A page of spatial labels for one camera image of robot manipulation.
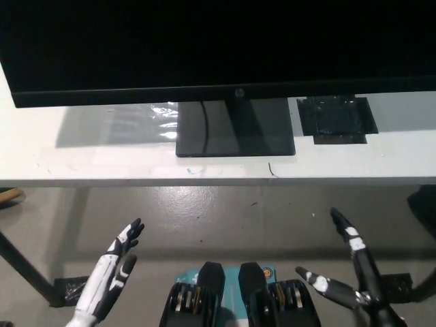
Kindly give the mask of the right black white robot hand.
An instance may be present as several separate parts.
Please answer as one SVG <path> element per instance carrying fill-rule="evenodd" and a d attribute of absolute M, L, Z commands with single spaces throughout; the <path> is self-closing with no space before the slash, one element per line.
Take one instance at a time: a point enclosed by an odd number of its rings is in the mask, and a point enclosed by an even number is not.
<path fill-rule="evenodd" d="M 296 267 L 296 272 L 318 294 L 348 309 L 361 307 L 369 312 L 388 306 L 379 270 L 357 229 L 336 208 L 330 209 L 330 215 L 338 234 L 349 248 L 359 289 L 355 290 L 343 282 L 316 274 L 300 266 Z"/>

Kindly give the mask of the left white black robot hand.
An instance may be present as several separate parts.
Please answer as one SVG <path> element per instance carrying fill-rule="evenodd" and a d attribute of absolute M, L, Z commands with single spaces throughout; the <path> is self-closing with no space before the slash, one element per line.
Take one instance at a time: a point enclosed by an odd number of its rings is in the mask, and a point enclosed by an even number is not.
<path fill-rule="evenodd" d="M 109 314 L 118 300 L 138 257 L 128 254 L 138 244 L 144 229 L 140 218 L 120 232 L 100 256 L 76 304 L 68 327 L 96 326 Z"/>

